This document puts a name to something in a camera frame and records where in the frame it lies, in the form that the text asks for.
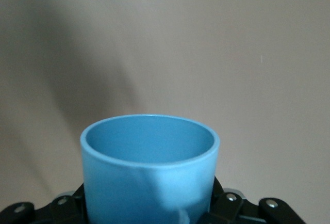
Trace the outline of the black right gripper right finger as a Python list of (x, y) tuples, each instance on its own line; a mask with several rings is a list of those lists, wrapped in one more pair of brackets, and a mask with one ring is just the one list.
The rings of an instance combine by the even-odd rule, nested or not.
[(201, 223), (305, 223), (285, 201), (265, 197), (251, 203), (240, 191), (225, 191), (217, 178), (209, 180), (209, 210)]

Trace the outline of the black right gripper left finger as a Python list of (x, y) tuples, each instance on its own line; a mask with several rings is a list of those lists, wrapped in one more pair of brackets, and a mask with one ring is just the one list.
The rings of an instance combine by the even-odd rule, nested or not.
[(62, 194), (36, 209), (31, 202), (17, 202), (1, 211), (1, 223), (88, 223), (84, 186)]

